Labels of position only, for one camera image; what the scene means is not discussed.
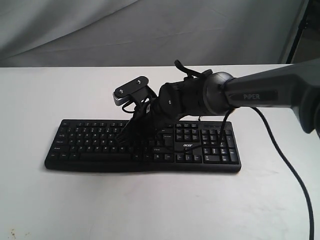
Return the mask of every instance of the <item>robotic arm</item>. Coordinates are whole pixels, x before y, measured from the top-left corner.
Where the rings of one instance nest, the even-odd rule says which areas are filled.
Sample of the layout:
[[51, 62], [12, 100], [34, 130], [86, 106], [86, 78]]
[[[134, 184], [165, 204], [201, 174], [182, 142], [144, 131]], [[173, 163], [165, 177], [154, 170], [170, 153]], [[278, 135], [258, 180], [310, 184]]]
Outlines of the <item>robotic arm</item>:
[[[224, 116], [239, 107], [291, 108], [304, 132], [320, 137], [320, 58], [243, 77], [226, 72], [202, 73], [175, 66], [187, 74], [184, 81], [165, 83], [159, 95], [140, 76], [118, 87], [113, 98], [133, 117], [116, 137], [125, 144], [154, 136], [185, 116]], [[125, 107], [135, 103], [133, 112]]]

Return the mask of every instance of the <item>black keyboard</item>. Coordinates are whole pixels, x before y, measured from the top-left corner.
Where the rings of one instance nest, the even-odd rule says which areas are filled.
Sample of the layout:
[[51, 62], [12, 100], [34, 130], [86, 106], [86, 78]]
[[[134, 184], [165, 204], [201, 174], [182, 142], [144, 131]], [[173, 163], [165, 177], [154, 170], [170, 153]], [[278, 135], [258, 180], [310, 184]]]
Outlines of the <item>black keyboard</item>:
[[156, 136], [117, 145], [115, 136], [127, 120], [70, 120], [61, 122], [48, 155], [47, 169], [75, 172], [238, 172], [241, 162], [231, 122], [219, 147], [221, 122], [178, 121]]

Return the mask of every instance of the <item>white table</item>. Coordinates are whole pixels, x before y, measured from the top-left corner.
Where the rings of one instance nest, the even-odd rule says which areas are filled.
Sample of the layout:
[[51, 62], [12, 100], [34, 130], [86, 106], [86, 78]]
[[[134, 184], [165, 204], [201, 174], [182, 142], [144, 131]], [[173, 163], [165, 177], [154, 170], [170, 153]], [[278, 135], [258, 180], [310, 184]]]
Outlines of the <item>white table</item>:
[[[198, 66], [240, 77], [280, 65]], [[129, 119], [113, 90], [147, 76], [157, 92], [182, 80], [174, 67], [0, 68], [0, 239], [302, 240], [303, 192], [249, 108], [229, 118], [238, 174], [94, 174], [48, 171], [44, 159], [62, 119]], [[290, 109], [262, 109], [304, 180], [320, 238], [320, 141]], [[204, 117], [203, 120], [221, 120]]]

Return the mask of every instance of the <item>space bar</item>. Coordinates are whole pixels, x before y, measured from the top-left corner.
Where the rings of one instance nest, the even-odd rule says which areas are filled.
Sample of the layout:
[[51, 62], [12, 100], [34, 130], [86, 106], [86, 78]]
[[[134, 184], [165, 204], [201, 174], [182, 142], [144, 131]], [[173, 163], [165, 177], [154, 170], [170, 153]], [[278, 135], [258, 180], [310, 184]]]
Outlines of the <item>space bar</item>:
[[130, 154], [122, 153], [82, 153], [80, 161], [90, 162], [130, 162]]

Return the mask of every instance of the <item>gray backdrop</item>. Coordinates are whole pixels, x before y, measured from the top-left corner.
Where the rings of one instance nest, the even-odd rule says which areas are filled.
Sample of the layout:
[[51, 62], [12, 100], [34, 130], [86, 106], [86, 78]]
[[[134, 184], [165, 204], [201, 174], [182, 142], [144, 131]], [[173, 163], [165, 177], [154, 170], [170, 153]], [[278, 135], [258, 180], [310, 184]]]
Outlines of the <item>gray backdrop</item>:
[[0, 0], [0, 67], [283, 62], [306, 0]]

